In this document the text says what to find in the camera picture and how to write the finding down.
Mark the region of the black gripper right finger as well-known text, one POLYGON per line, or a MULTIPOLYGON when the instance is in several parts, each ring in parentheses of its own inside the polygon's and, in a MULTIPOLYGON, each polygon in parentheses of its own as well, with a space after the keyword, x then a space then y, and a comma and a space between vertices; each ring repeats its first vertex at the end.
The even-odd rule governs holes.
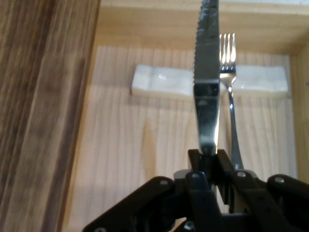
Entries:
POLYGON ((216 183, 231 213, 250 214, 261 232, 307 232, 309 186, 284 174, 262 181, 251 170, 234 169, 224 150, 216 158, 216 183))

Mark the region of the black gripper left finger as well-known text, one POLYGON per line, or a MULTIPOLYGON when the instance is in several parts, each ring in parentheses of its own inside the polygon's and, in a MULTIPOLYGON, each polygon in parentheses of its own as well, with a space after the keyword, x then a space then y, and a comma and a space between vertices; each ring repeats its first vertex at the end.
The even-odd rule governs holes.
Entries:
POLYGON ((85 232, 167 232, 186 218, 193 231, 221 230, 221 213, 212 171, 217 157, 189 150, 191 169, 179 170, 170 179, 157 176, 86 225, 85 232))

